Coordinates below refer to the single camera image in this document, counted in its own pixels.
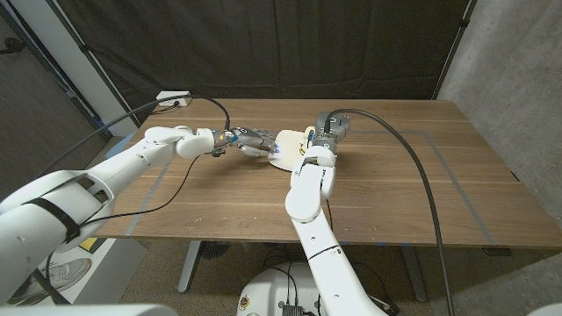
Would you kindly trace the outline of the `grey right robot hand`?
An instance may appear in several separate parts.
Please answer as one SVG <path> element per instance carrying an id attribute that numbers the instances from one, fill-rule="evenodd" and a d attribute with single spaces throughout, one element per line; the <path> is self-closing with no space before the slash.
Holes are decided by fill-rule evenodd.
<path id="1" fill-rule="evenodd" d="M 349 127 L 348 116 L 341 113 L 331 115 L 329 111 L 323 111 L 315 121 L 312 145 L 324 147 L 336 154 L 337 145 L 345 137 Z"/>

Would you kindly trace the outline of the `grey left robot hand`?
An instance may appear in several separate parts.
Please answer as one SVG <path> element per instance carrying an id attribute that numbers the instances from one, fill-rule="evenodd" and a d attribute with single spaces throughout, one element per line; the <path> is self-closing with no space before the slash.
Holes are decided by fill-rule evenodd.
<path id="1" fill-rule="evenodd" d="M 214 147 L 211 155 L 219 157 L 227 147 L 236 147 L 243 154 L 254 157 L 267 157 L 277 152 L 274 138 L 260 128 L 233 127 L 225 131 L 213 131 Z"/>

